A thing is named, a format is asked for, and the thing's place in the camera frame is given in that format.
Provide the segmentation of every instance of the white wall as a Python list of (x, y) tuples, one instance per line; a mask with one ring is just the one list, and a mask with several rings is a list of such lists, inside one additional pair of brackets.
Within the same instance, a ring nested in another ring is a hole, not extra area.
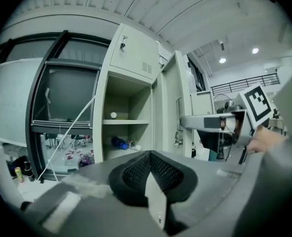
[(0, 44), (8, 39), (31, 34), (62, 32), (89, 34), (111, 40), (119, 24), (107, 20), (78, 15), (49, 15), (29, 19), (5, 28), (0, 34)]

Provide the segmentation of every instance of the window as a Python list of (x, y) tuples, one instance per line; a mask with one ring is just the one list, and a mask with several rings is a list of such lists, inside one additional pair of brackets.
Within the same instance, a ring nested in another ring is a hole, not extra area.
[[(34, 120), (53, 121), (57, 125), (60, 125), (57, 122), (73, 122), (95, 94), (97, 76), (98, 69), (46, 65), (36, 95)], [(89, 124), (91, 111), (87, 108), (78, 122)]]
[(198, 70), (198, 68), (194, 65), (194, 63), (190, 59), (189, 59), (189, 63), (190, 63), (190, 67), (192, 70), (192, 74), (194, 75), (196, 90), (197, 91), (206, 90), (203, 76), (202, 76), (201, 72)]
[(58, 58), (102, 64), (107, 50), (107, 45), (71, 39), (64, 46)]
[[(41, 151), (45, 162), (51, 158), (62, 135), (58, 133), (40, 133), (38, 134), (42, 144)], [(62, 141), (60, 147), (52, 159), (52, 165), (49, 165), (48, 172), (52, 168), (56, 174), (67, 175), (78, 169), (78, 161), (83, 154), (92, 153), (92, 132), (87, 134), (67, 135)]]
[(10, 51), (6, 62), (28, 58), (43, 58), (54, 40), (35, 40), (16, 44)]

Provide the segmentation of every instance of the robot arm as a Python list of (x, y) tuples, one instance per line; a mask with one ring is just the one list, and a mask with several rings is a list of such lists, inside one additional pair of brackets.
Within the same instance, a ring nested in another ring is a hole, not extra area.
[(260, 84), (241, 91), (234, 103), (222, 114), (185, 116), (180, 124), (197, 130), (203, 146), (217, 152), (224, 161), (242, 164), (246, 146), (256, 128), (272, 115), (272, 109)]

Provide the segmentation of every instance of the ceiling panel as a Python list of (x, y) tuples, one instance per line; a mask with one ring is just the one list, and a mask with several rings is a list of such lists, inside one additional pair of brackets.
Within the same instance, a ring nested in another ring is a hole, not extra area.
[(292, 41), (292, 26), (268, 0), (24, 0), (10, 21), (68, 6), (73, 12), (86, 7), (93, 15), (98, 10), (129, 20), (162, 37), (172, 49), (184, 54), (194, 50), (212, 70), (222, 56), (234, 57), (261, 43)]

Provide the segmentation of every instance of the open cabinet door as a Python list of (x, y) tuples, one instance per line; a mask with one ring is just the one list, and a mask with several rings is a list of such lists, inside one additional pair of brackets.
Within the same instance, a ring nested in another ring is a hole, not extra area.
[(152, 86), (153, 148), (191, 157), (192, 130), (180, 126), (182, 116), (192, 115), (190, 91), (183, 57), (170, 58)]

